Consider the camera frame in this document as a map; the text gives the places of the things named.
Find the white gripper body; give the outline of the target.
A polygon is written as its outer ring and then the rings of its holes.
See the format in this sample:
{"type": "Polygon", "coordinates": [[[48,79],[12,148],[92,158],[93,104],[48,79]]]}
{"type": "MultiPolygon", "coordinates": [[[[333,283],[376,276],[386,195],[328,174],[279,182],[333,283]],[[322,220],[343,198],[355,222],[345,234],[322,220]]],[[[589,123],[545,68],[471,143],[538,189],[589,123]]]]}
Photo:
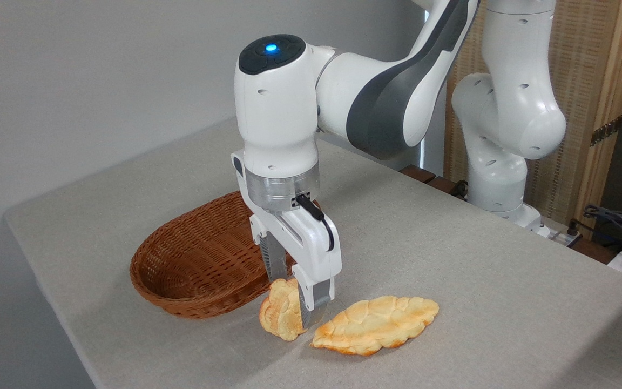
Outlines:
{"type": "Polygon", "coordinates": [[[309,285],[316,285],[330,280],[335,283],[335,276],[342,269],[339,234],[330,217],[325,220],[331,229],[328,232],[322,221],[314,219],[308,211],[301,207],[282,212],[272,212],[254,204],[246,187],[247,176],[244,166],[244,151],[238,150],[231,154],[235,166],[240,194],[245,204],[258,219],[260,227],[256,232],[269,231],[291,254],[299,268],[306,275],[309,285]]]}

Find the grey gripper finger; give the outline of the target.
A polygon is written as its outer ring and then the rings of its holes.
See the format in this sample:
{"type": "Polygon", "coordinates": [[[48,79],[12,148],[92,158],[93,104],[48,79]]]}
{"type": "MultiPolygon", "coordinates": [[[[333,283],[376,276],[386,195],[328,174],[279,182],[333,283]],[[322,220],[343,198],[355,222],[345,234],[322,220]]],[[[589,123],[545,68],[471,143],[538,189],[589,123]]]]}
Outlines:
{"type": "Polygon", "coordinates": [[[321,321],[328,303],[335,299],[335,276],[313,281],[299,264],[292,266],[292,275],[297,281],[302,327],[308,330],[321,321]]]}
{"type": "Polygon", "coordinates": [[[250,217],[254,243],[259,246],[270,283],[288,277],[286,250],[256,216],[250,217]]]}

